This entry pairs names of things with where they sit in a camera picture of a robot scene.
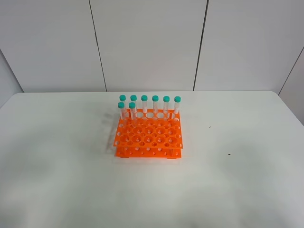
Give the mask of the teal-capped test tube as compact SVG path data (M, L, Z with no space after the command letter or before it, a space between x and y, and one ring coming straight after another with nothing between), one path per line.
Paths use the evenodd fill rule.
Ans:
M137 126L137 110L136 110L136 104L135 102L130 102L129 103L129 109L130 109L130 117L132 120L132 126L136 127Z

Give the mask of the orange test tube rack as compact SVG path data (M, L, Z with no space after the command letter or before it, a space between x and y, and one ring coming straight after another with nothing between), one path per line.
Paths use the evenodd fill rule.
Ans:
M163 117L160 109L156 116L149 109L143 113L137 110L135 120L128 108L125 118L119 119L113 146L115 155L121 158L181 158L183 149L180 114L168 110L168 117Z

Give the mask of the second row left tube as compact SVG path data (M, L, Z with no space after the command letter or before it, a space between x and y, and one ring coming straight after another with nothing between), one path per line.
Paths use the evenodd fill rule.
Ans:
M122 119L122 120L125 120L125 110L123 110L123 109L120 109L120 118Z

